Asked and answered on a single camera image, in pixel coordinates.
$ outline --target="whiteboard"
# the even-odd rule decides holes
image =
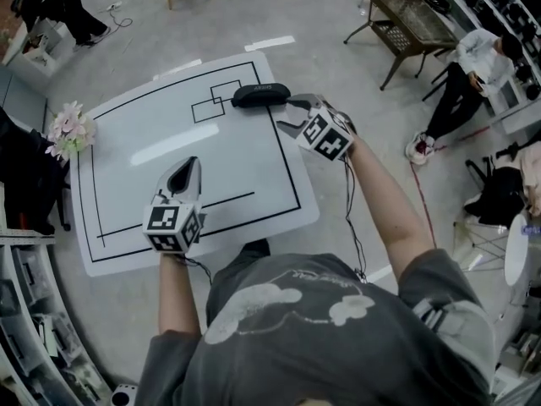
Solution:
[[[234,108],[242,85],[274,82],[262,52],[244,53],[152,81],[88,113],[96,144],[72,158],[75,226],[91,276],[157,264],[141,232],[160,176],[201,161],[207,214],[196,257],[317,220],[298,147],[276,128],[282,107]]]

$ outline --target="hand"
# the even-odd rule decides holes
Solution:
[[[483,91],[483,87],[479,84],[477,74],[475,74],[474,71],[470,72],[467,77],[470,79],[470,85],[472,85],[473,89],[475,89],[478,92]]]

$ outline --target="white shirt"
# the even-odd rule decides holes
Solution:
[[[498,36],[484,29],[471,31],[458,42],[450,56],[464,73],[473,71],[483,80],[483,96],[498,93],[515,70],[511,59],[494,49],[497,39]]]

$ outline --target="gray floor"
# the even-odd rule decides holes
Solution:
[[[84,1],[91,12],[111,24],[109,15],[100,11],[119,0]],[[359,133],[426,218],[403,149],[413,132],[423,129],[430,119],[438,96],[426,104],[420,98],[443,63],[428,58],[424,72],[416,80],[413,75],[420,60],[411,58],[381,92],[379,85],[391,66],[391,53],[370,30],[354,37],[349,45],[342,44],[345,36],[365,21],[358,12],[358,0],[174,0],[173,11],[167,10],[166,0],[120,1],[123,5],[117,18],[130,17],[133,24],[70,59],[48,91],[53,111],[74,100],[90,110],[168,69],[198,58],[207,62],[238,54],[252,42],[291,35],[295,43],[264,50],[276,80],[293,92],[322,93],[335,107],[349,113]],[[474,122],[451,138],[483,126],[484,119],[480,112]],[[497,129],[490,130],[438,153],[428,166],[417,169],[440,247],[452,250],[452,223],[463,201],[477,192],[464,160],[479,159],[507,144]],[[271,238],[271,249],[274,253],[332,252],[356,266],[356,252],[344,219],[343,169],[312,156],[305,155],[305,161],[320,203],[320,219],[309,227]],[[376,272],[388,261],[359,194],[352,220],[364,244],[368,273]],[[238,251],[226,249],[202,261],[215,272]],[[58,280],[96,363],[114,381],[137,381],[148,342],[156,333],[157,268],[87,277],[75,231],[57,233],[55,255]],[[491,267],[501,266],[494,263]],[[191,276],[202,311],[209,286],[200,271],[191,272]],[[511,292],[502,270],[470,273],[468,277],[497,321],[501,345],[520,314],[509,303],[511,298],[520,300],[521,292]],[[390,277],[380,283],[396,290]]]

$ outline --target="gray t-shirt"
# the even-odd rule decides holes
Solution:
[[[451,335],[458,354],[413,311],[428,299],[484,314],[443,250],[413,261],[398,296],[361,283],[334,255],[265,257],[228,280],[213,285],[216,317],[203,337],[152,339],[137,406],[489,404],[479,366],[494,370],[494,356],[477,366],[467,357],[494,341],[491,326],[481,322],[464,341]]]

